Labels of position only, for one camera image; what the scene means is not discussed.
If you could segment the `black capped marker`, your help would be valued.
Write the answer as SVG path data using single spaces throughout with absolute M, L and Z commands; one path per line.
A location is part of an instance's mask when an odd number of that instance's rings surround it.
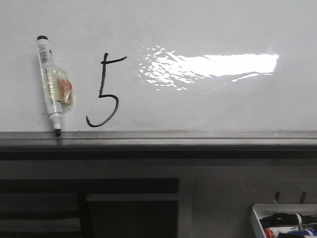
M 271 216 L 267 216 L 260 219 L 260 224 L 262 225 L 263 228 L 316 225 L 317 215 L 316 214 L 274 213 Z

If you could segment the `white marker tray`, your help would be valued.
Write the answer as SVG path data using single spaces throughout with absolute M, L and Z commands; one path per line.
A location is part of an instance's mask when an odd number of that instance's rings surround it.
M 288 214 L 316 214 L 316 204 L 254 204 L 252 206 L 250 221 L 257 238 L 265 238 L 260 219 L 273 213 Z

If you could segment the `white whiteboard marker with tape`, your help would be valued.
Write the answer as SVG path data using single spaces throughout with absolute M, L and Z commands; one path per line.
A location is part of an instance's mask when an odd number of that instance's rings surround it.
M 73 88 L 65 70 L 54 62 L 47 36 L 38 36 L 37 52 L 48 117 L 57 137 L 61 135 L 63 111 L 73 106 Z

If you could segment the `red capped marker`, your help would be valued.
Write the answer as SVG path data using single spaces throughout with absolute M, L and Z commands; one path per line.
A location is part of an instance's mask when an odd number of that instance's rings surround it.
M 266 238 L 277 238 L 279 233 L 294 233 L 304 230 L 315 230 L 317 231 L 316 225 L 301 225 L 294 227 L 269 227 L 264 229 Z

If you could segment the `black tray hook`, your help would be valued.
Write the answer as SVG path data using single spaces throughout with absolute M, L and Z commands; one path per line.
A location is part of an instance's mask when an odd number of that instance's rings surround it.
M 299 201 L 300 204 L 305 203 L 306 195 L 307 195 L 306 192 L 302 192 L 301 197 L 300 197 L 300 201 Z
M 279 203 L 279 198 L 280 198 L 280 192 L 277 191 L 277 192 L 274 194 L 274 199 L 273 199 L 274 204 L 278 204 L 278 203 Z

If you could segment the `right black tray hook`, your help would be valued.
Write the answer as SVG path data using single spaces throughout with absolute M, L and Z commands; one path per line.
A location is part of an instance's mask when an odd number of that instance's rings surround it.
M 307 195 L 306 192 L 302 192 L 301 197 L 300 197 L 300 201 L 299 201 L 300 204 L 305 203 L 306 195 Z

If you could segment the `white whiteboard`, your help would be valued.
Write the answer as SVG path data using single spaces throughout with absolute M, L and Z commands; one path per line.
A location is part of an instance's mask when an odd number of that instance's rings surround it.
M 314 0 L 3 0 L 1 131 L 53 128 L 40 35 L 73 86 L 64 132 L 317 128 Z

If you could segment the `left black tray hook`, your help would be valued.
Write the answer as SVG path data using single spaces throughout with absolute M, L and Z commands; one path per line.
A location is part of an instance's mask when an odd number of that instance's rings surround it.
M 273 199 L 274 204 L 278 204 L 278 203 L 279 203 L 279 198 L 280 198 L 280 192 L 277 191 L 277 192 L 274 194 L 274 199 Z

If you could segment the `grey metal whiteboard ledge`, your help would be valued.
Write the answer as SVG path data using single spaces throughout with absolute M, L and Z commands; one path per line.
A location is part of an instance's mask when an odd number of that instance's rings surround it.
M 316 131 L 1 132 L 2 152 L 316 150 Z

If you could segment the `dark box under ledge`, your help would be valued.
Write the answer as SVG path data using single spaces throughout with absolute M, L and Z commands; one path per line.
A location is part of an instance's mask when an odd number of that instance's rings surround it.
M 87 196 L 96 238 L 178 237 L 178 195 L 90 194 Z

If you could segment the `blue capped marker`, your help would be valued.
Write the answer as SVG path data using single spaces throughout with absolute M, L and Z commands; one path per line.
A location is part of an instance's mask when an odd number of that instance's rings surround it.
M 304 230 L 294 233 L 279 233 L 278 238 L 317 238 L 315 230 Z

